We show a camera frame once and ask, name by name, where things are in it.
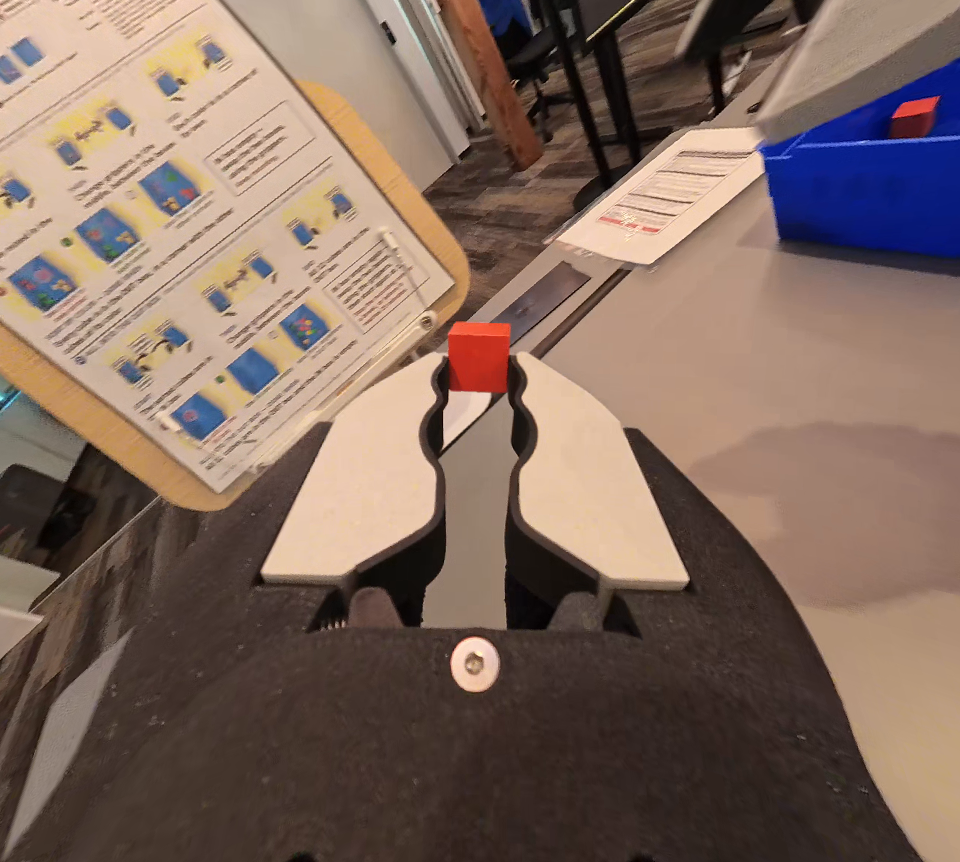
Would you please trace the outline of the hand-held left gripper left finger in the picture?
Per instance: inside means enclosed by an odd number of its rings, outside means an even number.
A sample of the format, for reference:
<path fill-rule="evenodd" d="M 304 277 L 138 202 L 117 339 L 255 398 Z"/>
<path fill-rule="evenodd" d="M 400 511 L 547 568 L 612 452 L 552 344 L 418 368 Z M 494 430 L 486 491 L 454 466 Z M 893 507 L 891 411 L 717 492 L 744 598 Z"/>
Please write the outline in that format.
<path fill-rule="evenodd" d="M 447 358 L 432 353 L 337 416 L 260 568 L 264 583 L 423 597 L 446 556 L 448 380 Z"/>

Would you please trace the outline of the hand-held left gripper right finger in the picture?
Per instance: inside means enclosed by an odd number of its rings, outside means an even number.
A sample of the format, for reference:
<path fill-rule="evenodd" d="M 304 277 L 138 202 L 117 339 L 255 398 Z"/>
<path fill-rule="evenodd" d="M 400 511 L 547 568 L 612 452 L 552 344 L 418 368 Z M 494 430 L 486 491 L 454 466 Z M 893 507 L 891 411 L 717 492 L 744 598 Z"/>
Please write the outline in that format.
<path fill-rule="evenodd" d="M 510 359 L 505 553 L 511 578 L 546 604 L 587 592 L 681 592 L 689 572 L 624 426 L 530 352 Z"/>

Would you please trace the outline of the red wooden cube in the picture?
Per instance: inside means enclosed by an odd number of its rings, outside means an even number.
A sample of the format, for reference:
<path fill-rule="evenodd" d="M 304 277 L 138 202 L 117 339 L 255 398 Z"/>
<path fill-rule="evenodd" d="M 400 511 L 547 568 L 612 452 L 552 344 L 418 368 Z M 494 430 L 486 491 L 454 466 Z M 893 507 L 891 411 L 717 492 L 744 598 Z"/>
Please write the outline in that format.
<path fill-rule="evenodd" d="M 889 120 L 887 137 L 905 139 L 929 136 L 937 123 L 940 101 L 940 95 L 933 95 L 899 104 Z"/>
<path fill-rule="evenodd" d="M 511 326 L 505 322 L 455 322 L 447 337 L 450 392 L 508 391 Z"/>

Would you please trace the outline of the blue plastic bin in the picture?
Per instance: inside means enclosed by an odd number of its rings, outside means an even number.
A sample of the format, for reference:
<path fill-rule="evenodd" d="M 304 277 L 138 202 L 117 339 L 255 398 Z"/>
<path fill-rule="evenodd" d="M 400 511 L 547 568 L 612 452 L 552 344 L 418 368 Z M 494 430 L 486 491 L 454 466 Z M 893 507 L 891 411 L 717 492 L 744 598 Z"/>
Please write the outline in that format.
<path fill-rule="evenodd" d="M 889 136 L 898 107 L 930 98 L 928 134 Z M 759 151 L 780 239 L 959 256 L 958 60 Z"/>

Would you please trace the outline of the black desk panel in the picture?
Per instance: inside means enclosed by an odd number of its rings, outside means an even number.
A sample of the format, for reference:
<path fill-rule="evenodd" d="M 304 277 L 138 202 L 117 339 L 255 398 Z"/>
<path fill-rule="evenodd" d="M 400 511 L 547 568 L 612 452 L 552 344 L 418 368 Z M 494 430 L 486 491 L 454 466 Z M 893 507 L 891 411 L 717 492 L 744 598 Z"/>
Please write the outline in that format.
<path fill-rule="evenodd" d="M 492 320 L 510 328 L 515 344 L 548 315 L 589 283 L 592 277 L 563 261 L 521 293 Z"/>

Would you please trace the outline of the black office chair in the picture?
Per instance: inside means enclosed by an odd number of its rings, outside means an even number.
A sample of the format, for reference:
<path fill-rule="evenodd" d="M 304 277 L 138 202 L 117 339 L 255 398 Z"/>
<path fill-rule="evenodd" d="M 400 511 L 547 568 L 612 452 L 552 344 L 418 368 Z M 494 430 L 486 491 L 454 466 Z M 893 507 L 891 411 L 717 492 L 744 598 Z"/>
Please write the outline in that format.
<path fill-rule="evenodd" d="M 574 103 L 569 91 L 549 93 L 544 92 L 542 87 L 548 81 L 548 62 L 556 54 L 557 48 L 552 29 L 545 27 L 536 32 L 506 63 L 514 88 L 521 89 L 527 84 L 534 88 L 534 103 L 527 111 L 527 118 L 544 143 L 549 143 L 553 138 L 548 124 L 551 107 Z"/>

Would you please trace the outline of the laminated paper sheet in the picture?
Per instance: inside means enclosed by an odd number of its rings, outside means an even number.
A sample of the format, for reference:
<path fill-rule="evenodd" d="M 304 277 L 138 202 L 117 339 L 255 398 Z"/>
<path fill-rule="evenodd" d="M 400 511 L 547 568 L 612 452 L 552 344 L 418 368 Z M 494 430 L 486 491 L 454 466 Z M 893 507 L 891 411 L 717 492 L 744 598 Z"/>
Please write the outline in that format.
<path fill-rule="evenodd" d="M 564 229 L 560 245 L 650 266 L 763 175 L 756 127 L 690 129 Z"/>

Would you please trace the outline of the dark low cabinet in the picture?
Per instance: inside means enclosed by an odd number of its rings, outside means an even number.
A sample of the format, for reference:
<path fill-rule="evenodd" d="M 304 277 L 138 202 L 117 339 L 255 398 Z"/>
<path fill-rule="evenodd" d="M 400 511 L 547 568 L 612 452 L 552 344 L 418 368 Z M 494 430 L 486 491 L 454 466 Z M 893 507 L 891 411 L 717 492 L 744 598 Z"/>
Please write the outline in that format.
<path fill-rule="evenodd" d="M 91 496 L 51 476 L 11 465 L 1 477 L 1 555 L 45 568 L 84 527 Z"/>

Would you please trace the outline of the illustrated instruction sheet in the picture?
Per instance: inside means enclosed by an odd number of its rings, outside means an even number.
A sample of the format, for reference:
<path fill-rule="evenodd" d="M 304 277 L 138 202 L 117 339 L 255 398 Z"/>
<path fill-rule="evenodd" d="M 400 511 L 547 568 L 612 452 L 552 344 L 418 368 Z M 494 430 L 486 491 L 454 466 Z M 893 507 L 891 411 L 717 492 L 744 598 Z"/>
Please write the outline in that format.
<path fill-rule="evenodd" d="M 2 328 L 219 494 L 453 286 L 221 0 L 1 0 Z"/>

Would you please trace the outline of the wooden post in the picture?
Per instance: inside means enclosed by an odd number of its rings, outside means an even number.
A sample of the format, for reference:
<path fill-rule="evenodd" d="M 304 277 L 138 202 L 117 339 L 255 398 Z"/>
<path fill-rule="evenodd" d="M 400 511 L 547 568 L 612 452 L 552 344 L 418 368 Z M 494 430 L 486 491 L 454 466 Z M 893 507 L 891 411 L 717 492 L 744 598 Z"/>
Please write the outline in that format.
<path fill-rule="evenodd" d="M 522 108 L 478 0 L 438 0 L 444 23 L 512 167 L 536 163 L 544 147 Z"/>

